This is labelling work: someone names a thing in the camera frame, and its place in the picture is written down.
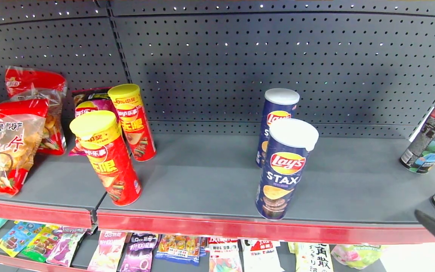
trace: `red snack bag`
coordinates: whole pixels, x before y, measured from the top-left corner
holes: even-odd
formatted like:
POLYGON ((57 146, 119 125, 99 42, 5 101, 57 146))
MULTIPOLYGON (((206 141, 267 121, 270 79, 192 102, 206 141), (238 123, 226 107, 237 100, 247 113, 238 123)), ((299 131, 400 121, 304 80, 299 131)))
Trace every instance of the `red snack bag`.
POLYGON ((10 100, 35 98, 49 100, 49 110, 43 129, 43 140, 38 147, 38 153, 64 154, 66 141, 62 130, 61 116, 63 99, 67 92, 65 78, 53 72, 8 66, 5 81, 10 100))
POLYGON ((16 195, 41 143, 47 99, 0 104, 0 193, 16 195))

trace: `white lid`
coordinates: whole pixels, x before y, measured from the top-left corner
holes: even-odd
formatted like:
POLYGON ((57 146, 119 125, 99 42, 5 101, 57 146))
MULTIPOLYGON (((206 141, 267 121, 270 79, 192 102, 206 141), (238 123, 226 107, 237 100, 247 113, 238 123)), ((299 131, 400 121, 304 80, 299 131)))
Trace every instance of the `white lid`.
POLYGON ((314 126, 303 120, 285 118, 270 124, 270 135, 281 144, 305 148, 310 152, 315 148, 319 133, 314 126))
POLYGON ((264 98, 278 105, 293 105, 298 103, 300 95, 289 88, 271 88, 264 93, 264 98))

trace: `yellow lid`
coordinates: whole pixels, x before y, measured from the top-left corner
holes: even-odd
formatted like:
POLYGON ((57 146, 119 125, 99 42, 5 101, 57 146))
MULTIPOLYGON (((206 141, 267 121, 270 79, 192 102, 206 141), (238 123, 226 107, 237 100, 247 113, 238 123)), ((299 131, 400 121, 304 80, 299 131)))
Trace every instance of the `yellow lid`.
POLYGON ((91 138, 94 134, 116 126, 115 114, 108 110, 86 112, 71 121, 69 129, 78 137, 91 138))
POLYGON ((137 84, 122 84, 108 90, 108 96, 111 98, 127 98, 137 96, 140 93, 140 87, 137 84))

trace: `red chip can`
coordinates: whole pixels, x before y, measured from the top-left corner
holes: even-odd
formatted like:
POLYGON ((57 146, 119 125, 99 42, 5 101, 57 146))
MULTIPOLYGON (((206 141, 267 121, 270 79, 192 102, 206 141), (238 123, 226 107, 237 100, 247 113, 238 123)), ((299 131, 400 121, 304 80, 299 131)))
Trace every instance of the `red chip can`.
POLYGON ((145 109, 136 84, 122 84, 111 88, 108 96, 112 99, 124 130, 133 157, 145 162, 156 155, 156 148, 145 109))
POLYGON ((142 186, 115 114, 107 110, 87 112, 71 121, 69 128, 114 204, 125 206, 137 200, 142 186))

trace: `chip image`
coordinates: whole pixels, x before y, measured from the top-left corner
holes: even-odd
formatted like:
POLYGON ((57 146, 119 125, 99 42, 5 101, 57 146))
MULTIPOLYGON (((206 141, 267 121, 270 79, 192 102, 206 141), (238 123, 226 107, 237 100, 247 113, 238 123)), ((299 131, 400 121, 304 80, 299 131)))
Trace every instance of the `chip image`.
POLYGON ((282 198, 282 197, 286 196, 288 193, 291 193, 292 191, 293 191, 293 189, 287 191, 285 189, 281 189, 281 188, 269 186, 269 185, 265 185, 263 187, 264 195, 271 200, 276 200, 276 199, 282 198))
POLYGON ((103 187, 108 188, 112 185, 116 177, 107 177, 107 176, 101 176, 99 175, 100 179, 102 180, 103 187))
POLYGON ((268 141, 264 141, 261 144, 261 150, 266 151, 268 149, 268 141))
POLYGON ((131 145, 136 145, 140 141, 142 135, 143 133, 127 133, 127 141, 131 145))

